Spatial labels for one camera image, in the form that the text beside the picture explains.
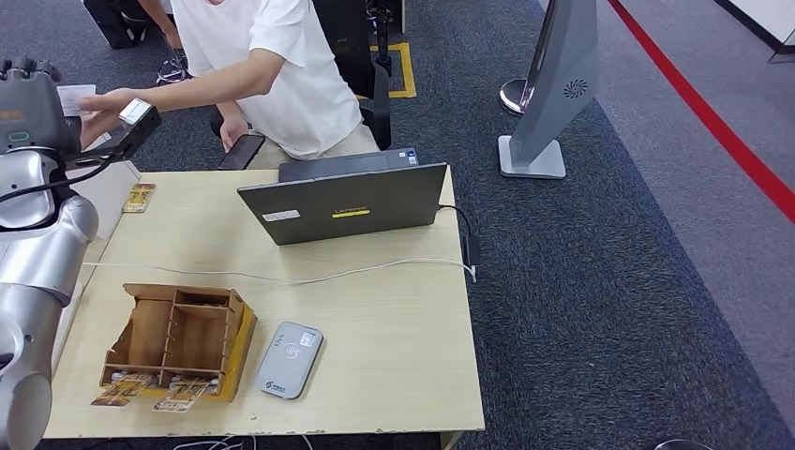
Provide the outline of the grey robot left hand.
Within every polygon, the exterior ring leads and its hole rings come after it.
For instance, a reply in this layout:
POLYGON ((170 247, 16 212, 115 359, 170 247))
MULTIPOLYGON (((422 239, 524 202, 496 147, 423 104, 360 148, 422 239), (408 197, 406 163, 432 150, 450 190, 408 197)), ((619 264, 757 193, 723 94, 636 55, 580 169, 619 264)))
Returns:
POLYGON ((63 112, 59 70, 27 56, 1 60, 1 152, 43 147, 62 155, 81 150, 81 121, 63 112))

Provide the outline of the person's left hand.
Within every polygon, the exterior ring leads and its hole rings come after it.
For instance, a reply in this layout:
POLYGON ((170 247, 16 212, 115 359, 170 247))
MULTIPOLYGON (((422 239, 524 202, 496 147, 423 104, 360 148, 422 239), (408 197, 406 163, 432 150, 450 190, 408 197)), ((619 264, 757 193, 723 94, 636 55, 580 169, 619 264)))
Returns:
POLYGON ((119 126, 119 113, 136 98, 139 89, 119 88, 109 93, 85 97, 78 102, 82 112, 91 113, 82 120, 81 146, 85 150, 105 132, 119 126))

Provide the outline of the person's right hand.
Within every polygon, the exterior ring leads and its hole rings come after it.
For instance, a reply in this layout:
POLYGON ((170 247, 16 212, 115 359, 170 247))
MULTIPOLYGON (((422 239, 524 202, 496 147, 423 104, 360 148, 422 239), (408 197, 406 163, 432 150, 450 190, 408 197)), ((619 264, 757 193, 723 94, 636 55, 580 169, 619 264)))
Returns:
POLYGON ((223 115, 219 137, 224 151, 228 153, 242 136, 248 134, 248 131, 248 122, 240 114, 223 115))

